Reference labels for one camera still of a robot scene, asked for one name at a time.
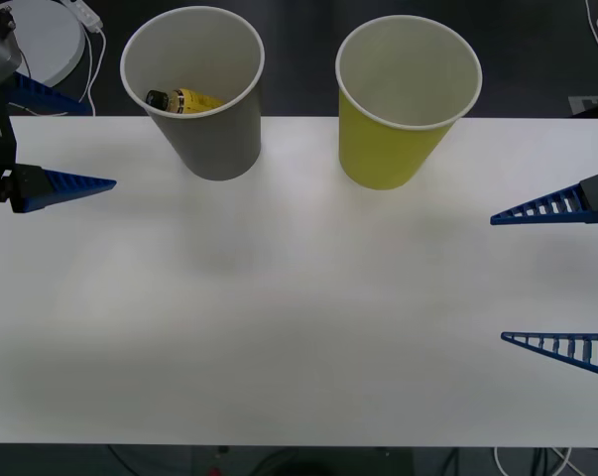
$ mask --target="white tabletop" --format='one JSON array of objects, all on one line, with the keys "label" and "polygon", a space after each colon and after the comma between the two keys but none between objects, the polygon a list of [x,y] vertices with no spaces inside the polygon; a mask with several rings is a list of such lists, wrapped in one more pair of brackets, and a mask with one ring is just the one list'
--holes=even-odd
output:
[{"label": "white tabletop", "polygon": [[0,441],[598,446],[598,376],[499,338],[598,332],[598,225],[489,225],[597,174],[598,121],[461,120],[393,191],[334,118],[265,118],[227,182],[148,118],[13,121],[119,182],[0,204]]}]

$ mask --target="gray paper cup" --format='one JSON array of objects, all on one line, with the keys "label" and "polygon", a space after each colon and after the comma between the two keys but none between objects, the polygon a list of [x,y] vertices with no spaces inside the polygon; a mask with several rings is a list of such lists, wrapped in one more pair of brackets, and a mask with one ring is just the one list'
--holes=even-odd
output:
[{"label": "gray paper cup", "polygon": [[[250,169],[261,152],[264,61],[261,38],[243,18],[219,8],[186,7],[150,20],[133,34],[122,53],[120,75],[129,96],[194,174],[228,180]],[[180,88],[225,104],[175,114],[144,101],[151,89]]]}]

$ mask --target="black floor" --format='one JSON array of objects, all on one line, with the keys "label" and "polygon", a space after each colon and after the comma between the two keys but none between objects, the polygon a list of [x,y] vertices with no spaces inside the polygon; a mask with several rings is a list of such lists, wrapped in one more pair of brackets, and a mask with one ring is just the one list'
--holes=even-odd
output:
[{"label": "black floor", "polygon": [[[598,0],[589,0],[593,18]],[[568,97],[598,96],[598,47],[583,0],[89,0],[109,47],[93,97],[100,115],[141,115],[119,74],[122,50],[147,20],[186,5],[213,5],[248,20],[266,47],[264,114],[337,115],[334,59],[343,39],[368,20],[410,14],[461,34],[484,70],[472,116],[567,117]],[[93,36],[99,52],[100,39]],[[58,89],[79,96],[87,55]]]},{"label": "black floor", "polygon": [[[331,476],[500,474],[490,448],[304,448],[279,455],[280,449],[235,447],[217,458],[214,446],[114,446],[113,454],[104,445],[0,444],[0,476],[208,476],[213,468],[221,476],[277,476],[291,458],[325,465]],[[552,451],[545,457],[527,448],[502,449],[500,460],[512,476],[549,475],[560,464]],[[570,460],[587,476],[598,476],[598,450],[575,449]],[[567,468],[560,476],[573,474]]]}]

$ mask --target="paper cup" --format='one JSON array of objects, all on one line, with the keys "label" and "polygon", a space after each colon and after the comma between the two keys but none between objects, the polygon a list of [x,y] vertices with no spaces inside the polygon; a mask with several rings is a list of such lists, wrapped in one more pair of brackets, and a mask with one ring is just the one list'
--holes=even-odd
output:
[{"label": "paper cup", "polygon": [[[255,29],[234,13],[185,7],[143,25],[120,60],[127,93],[162,130],[196,175],[233,179],[261,151],[260,84],[265,53]],[[175,114],[145,103],[149,90],[187,88],[225,104],[198,114]]]},{"label": "paper cup", "polygon": [[339,159],[369,188],[407,182],[451,125],[475,104],[479,60],[432,20],[384,17],[354,30],[336,58]]}]

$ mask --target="yellow paper cup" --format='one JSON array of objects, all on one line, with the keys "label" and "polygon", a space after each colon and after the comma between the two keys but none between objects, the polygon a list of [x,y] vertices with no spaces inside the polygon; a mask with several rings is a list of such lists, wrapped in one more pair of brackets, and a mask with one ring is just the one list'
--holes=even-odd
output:
[{"label": "yellow paper cup", "polygon": [[398,15],[354,30],[336,58],[339,151],[361,185],[407,182],[479,97],[482,72],[466,41],[440,23]]}]

